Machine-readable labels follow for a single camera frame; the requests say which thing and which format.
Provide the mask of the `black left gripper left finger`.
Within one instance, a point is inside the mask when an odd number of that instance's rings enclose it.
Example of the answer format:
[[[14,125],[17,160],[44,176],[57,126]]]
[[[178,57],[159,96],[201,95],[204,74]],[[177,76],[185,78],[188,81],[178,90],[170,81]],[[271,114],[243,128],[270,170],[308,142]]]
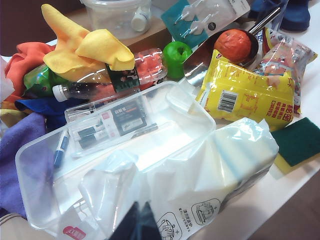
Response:
[[[116,240],[131,240],[139,215],[139,203],[134,202],[115,231]]]

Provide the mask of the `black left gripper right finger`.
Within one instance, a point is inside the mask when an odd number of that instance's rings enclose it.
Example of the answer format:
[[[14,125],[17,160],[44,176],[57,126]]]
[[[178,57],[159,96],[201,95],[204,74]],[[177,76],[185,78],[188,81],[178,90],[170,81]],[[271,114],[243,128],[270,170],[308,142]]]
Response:
[[[161,240],[161,234],[154,218],[151,206],[146,202],[140,212],[140,239]]]

